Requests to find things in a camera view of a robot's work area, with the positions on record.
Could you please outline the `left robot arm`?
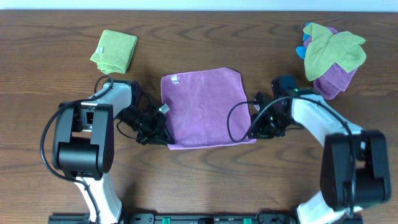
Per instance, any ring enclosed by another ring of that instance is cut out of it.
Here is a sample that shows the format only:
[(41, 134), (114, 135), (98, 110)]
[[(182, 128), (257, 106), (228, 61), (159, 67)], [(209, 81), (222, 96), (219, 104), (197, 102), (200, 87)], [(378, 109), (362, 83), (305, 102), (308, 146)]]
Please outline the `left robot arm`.
[(137, 143), (168, 145), (174, 139), (166, 125), (169, 106), (149, 104), (139, 107), (145, 95), (136, 81), (101, 77), (87, 99), (61, 103), (50, 123), (55, 124), (52, 161), (45, 165), (57, 177), (73, 182), (89, 208), (83, 218), (71, 223), (129, 223), (122, 201), (114, 189), (109, 171), (114, 160), (114, 120), (128, 125)]

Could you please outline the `purple microfiber cloth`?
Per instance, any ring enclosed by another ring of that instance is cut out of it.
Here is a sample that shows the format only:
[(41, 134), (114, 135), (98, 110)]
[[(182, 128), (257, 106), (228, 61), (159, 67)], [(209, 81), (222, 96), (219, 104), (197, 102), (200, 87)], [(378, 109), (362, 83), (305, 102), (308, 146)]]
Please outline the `purple microfiber cloth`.
[(160, 81), (171, 150), (233, 146), (251, 125), (241, 74), (217, 68), (166, 75)]

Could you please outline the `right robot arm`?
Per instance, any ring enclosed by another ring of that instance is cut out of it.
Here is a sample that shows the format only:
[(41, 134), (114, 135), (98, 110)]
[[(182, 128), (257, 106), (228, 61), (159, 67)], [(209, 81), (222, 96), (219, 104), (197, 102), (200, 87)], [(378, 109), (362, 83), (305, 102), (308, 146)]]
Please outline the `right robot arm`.
[(386, 138), (365, 130), (330, 107), (313, 88), (298, 88), (295, 78), (271, 83), (272, 97), (257, 93), (252, 104), (250, 139), (272, 139), (289, 126), (306, 129), (323, 147), (320, 191), (290, 213), (269, 212), (260, 223), (362, 223), (359, 212), (391, 198)]

